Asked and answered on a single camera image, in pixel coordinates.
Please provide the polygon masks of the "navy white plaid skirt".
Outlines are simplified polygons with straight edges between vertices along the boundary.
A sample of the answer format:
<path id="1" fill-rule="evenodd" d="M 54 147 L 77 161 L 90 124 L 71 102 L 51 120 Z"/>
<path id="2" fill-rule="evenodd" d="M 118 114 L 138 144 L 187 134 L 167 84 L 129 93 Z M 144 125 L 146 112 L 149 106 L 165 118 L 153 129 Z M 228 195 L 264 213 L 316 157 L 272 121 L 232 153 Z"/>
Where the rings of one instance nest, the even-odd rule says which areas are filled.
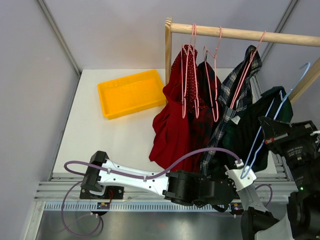
<path id="1" fill-rule="evenodd" d="M 221 112 L 218 124 L 214 130 L 209 148 L 224 148 L 224 137 L 227 127 L 231 125 L 232 119 L 242 114 L 248 106 L 253 103 L 253 94 L 250 80 L 260 71 L 262 60 L 254 45 L 247 47 L 243 61 L 240 62 L 221 83 L 218 102 L 221 104 Z"/>

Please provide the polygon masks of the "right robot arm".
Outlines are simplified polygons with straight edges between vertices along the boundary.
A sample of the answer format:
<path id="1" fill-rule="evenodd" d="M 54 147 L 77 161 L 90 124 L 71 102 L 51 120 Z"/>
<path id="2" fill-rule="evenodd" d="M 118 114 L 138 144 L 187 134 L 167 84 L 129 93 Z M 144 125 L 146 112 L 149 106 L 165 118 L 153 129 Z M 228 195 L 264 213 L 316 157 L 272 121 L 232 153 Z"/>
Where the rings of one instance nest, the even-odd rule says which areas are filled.
<path id="1" fill-rule="evenodd" d="M 240 181 L 227 185 L 241 199 L 244 240 L 318 240 L 320 238 L 320 132 L 311 121 L 287 123 L 259 118 L 267 148 L 285 158 L 297 191 L 288 196 L 286 215 L 278 220 L 261 203 L 255 187 Z"/>

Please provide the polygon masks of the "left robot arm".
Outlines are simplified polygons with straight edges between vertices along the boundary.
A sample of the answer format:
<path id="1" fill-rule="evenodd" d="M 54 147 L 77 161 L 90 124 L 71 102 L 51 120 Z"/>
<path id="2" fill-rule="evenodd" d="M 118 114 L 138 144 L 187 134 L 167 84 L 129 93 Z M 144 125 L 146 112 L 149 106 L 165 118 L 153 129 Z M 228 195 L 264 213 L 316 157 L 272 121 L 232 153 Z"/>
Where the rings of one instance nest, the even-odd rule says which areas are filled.
<path id="1" fill-rule="evenodd" d="M 212 206 L 225 212 L 237 196 L 229 178 L 213 180 L 203 174 L 184 170 L 152 172 L 130 168 L 97 151 L 90 159 L 83 177 L 82 190 L 98 199 L 107 196 L 109 187 L 136 188 L 174 204 L 202 208 Z"/>

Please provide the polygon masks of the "red black plaid skirt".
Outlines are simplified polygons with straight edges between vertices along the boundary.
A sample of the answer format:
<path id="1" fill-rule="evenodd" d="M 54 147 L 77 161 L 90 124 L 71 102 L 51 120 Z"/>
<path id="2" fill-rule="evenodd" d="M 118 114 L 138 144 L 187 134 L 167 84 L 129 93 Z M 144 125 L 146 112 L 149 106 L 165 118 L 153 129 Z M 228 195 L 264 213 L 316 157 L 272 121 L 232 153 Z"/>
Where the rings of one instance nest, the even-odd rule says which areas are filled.
<path id="1" fill-rule="evenodd" d="M 199 94 L 199 117 L 190 118 L 190 150 L 195 151 L 208 146 L 213 132 L 218 126 L 214 118 L 221 112 L 219 95 L 221 81 L 209 63 L 201 62 L 197 73 Z"/>

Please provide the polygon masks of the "green plaid skirt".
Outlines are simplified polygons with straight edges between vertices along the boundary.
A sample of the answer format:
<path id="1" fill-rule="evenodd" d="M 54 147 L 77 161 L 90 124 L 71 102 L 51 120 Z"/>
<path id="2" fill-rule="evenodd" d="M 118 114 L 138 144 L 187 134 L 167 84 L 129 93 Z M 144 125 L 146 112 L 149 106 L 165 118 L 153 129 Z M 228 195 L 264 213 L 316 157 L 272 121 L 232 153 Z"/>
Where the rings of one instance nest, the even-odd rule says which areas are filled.
<path id="1" fill-rule="evenodd" d="M 254 172 L 267 168 L 269 155 L 259 117 L 266 116 L 289 123 L 293 117 L 293 109 L 290 100 L 285 98 L 286 94 L 283 86 L 270 88 L 226 126 L 222 147 L 235 153 L 244 162 L 253 163 Z"/>

